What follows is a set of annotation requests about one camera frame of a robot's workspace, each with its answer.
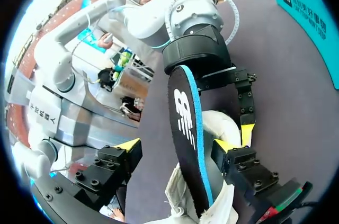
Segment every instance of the blue cable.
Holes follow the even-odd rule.
[[[166,46],[167,44],[169,44],[171,42],[171,40],[168,40],[166,43],[162,44],[161,46],[158,47],[151,47],[151,48],[163,48],[164,46]]]

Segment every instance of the person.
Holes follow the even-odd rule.
[[[127,5],[140,6],[151,0],[126,0]],[[112,33],[123,44],[128,46],[148,67],[155,69],[157,65],[158,55],[155,50],[144,44],[141,40],[135,38],[127,31],[125,25],[117,20],[110,20],[108,14],[104,15],[98,22],[92,24],[90,29],[94,36],[98,39],[97,45],[106,50],[110,49],[113,41],[108,43],[104,39]]]
[[[113,213],[110,215],[110,217],[114,220],[119,220],[121,222],[125,222],[125,216],[121,212],[119,208],[113,209]]]

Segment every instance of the man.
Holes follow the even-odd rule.
[[[151,0],[126,0],[127,5],[140,6],[144,5]],[[110,49],[113,45],[113,41],[108,43],[104,42],[104,39],[112,33],[123,44],[128,46],[148,67],[153,70],[157,64],[158,54],[149,46],[144,44],[141,40],[132,36],[123,23],[117,20],[110,20],[108,14],[104,15],[99,22],[93,23],[96,25],[95,29],[92,27],[93,34],[98,39],[97,45],[104,49]]]

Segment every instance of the white cloth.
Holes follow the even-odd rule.
[[[139,1],[140,0],[126,0],[126,5],[136,6],[139,5]],[[144,64],[155,70],[160,54],[130,34],[123,23],[110,19],[108,14],[100,19],[93,34],[99,39],[107,32],[113,33],[113,36],[129,47]]]

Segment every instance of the white cable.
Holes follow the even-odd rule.
[[[165,13],[165,25],[166,25],[166,29],[167,29],[167,33],[168,33],[169,39],[171,41],[176,39],[176,36],[174,36],[174,34],[172,33],[172,27],[171,27],[170,18],[171,18],[171,14],[172,14],[172,10],[173,10],[174,4],[177,1],[178,0],[173,0],[171,2],[170,6],[168,7],[168,9],[166,10],[166,13]],[[225,41],[225,44],[228,45],[231,42],[231,40],[233,39],[233,37],[235,36],[235,34],[237,33],[237,31],[238,31],[239,23],[240,23],[240,16],[239,16],[239,11],[238,11],[237,6],[235,5],[235,3],[232,0],[226,0],[226,1],[232,7],[232,10],[234,12],[234,17],[235,17],[235,23],[234,23],[234,27],[233,27],[232,33],[230,34],[228,39]]]
[[[87,20],[88,20],[88,26],[87,27],[90,27],[91,26],[91,18],[90,18],[90,15],[86,14],[87,16]]]

